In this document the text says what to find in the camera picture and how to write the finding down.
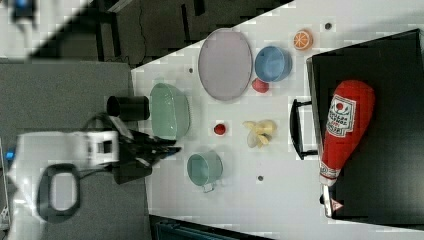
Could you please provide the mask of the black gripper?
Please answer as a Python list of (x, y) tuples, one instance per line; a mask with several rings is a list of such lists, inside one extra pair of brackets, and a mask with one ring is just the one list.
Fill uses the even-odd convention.
[(119, 137), (118, 161), (112, 164), (112, 173), (117, 184), (141, 179), (152, 174), (152, 163), (177, 154), (180, 147), (176, 141), (131, 130), (132, 139)]

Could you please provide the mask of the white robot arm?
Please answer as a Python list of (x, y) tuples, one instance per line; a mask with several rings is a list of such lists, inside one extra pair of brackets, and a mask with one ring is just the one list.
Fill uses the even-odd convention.
[(137, 131), (42, 131), (17, 136), (7, 177), (15, 186), (8, 240), (39, 240), (47, 224), (72, 219), (81, 206), (81, 180), (128, 165), (152, 171), (178, 153), (173, 140)]

